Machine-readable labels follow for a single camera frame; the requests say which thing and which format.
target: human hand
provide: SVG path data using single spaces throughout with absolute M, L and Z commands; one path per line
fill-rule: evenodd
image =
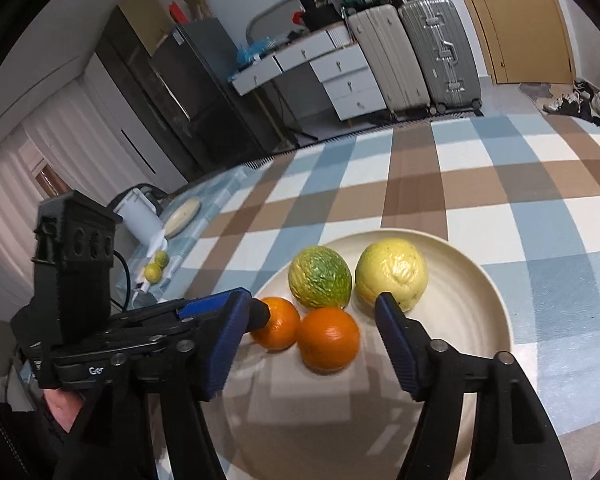
M 75 422 L 75 417 L 82 408 L 82 397 L 76 392 L 64 390 L 42 390 L 49 412 L 67 433 Z

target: white container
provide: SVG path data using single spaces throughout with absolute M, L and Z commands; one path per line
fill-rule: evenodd
M 162 248 L 162 221 L 156 214 L 154 205 L 138 188 L 130 190 L 113 211 L 122 216 L 126 227 L 142 245 L 147 246 L 148 257 Z

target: green lemon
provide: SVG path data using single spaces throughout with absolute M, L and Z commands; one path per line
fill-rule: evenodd
M 162 268 L 169 265 L 169 255 L 167 251 L 158 251 L 154 254 L 154 262 L 160 265 Z
M 382 292 L 394 295 L 403 312 L 424 294 L 429 271 L 422 253 L 403 238 L 385 238 L 369 245 L 356 266 L 356 291 L 371 306 Z
M 312 246 L 303 249 L 291 262 L 289 288 L 307 308 L 345 308 L 351 297 L 351 272 L 336 251 Z
M 144 267 L 144 278 L 151 283 L 158 283 L 162 279 L 162 269 L 158 264 L 147 264 Z

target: drawer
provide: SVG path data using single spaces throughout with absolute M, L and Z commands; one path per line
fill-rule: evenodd
M 329 33 L 324 30 L 317 34 L 312 34 L 308 38 L 296 41 L 292 45 L 275 53 L 275 56 L 280 68 L 286 72 L 306 61 L 331 52 L 334 48 Z
M 313 60 L 311 67 L 314 69 L 315 75 L 318 76 L 318 81 L 323 83 L 339 75 L 361 68 L 368 68 L 369 65 L 366 62 L 365 55 L 362 54 L 360 46 L 355 44 Z
M 362 92 L 369 88 L 378 88 L 378 83 L 370 68 L 356 70 L 355 72 L 329 79 L 324 83 L 324 89 L 327 91 L 331 101 Z
M 232 84 L 238 94 L 245 95 L 280 74 L 282 74 L 282 70 L 276 63 L 276 59 L 273 56 L 267 56 L 236 75 Z
M 378 88 L 369 88 L 357 94 L 336 99 L 333 102 L 333 107 L 336 109 L 340 120 L 343 121 L 358 115 L 384 110 L 386 104 Z

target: silver suitcase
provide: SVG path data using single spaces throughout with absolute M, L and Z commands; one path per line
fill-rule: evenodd
M 384 5 L 354 14 L 349 26 L 389 110 L 428 107 L 427 85 L 395 7 Z
M 451 0 L 415 0 L 398 10 L 420 61 L 433 104 L 479 110 L 480 80 L 456 6 Z

